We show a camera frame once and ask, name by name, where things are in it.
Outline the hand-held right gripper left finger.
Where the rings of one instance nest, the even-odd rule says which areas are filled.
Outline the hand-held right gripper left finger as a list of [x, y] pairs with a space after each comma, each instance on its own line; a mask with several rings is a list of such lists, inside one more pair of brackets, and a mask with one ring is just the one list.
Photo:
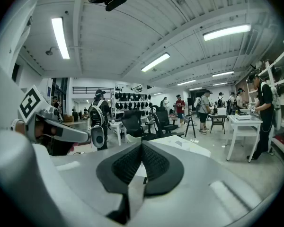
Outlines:
[[69, 224], [142, 224], [143, 187], [131, 182], [142, 162], [140, 143], [125, 148], [51, 157], [54, 199]]

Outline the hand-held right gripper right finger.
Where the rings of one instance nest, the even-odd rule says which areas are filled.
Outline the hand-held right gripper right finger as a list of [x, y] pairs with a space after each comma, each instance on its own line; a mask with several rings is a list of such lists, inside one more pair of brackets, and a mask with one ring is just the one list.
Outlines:
[[210, 157], [154, 142], [184, 166], [180, 183], [162, 196], [145, 198], [131, 227], [250, 227], [268, 209], [245, 181]]

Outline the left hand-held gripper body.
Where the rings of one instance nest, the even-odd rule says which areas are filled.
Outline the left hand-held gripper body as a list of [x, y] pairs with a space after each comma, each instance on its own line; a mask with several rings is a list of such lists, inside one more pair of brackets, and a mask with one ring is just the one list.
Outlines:
[[59, 118], [58, 109], [46, 101], [36, 86], [32, 86], [20, 103], [18, 118], [11, 123], [10, 129], [36, 142], [40, 137], [45, 136], [44, 120], [59, 122]]

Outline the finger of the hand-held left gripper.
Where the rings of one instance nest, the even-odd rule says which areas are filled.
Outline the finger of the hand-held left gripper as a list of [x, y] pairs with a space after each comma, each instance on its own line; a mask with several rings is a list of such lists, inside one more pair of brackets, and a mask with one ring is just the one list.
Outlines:
[[44, 120], [43, 135], [63, 142], [84, 143], [89, 141], [88, 132], [51, 120]]

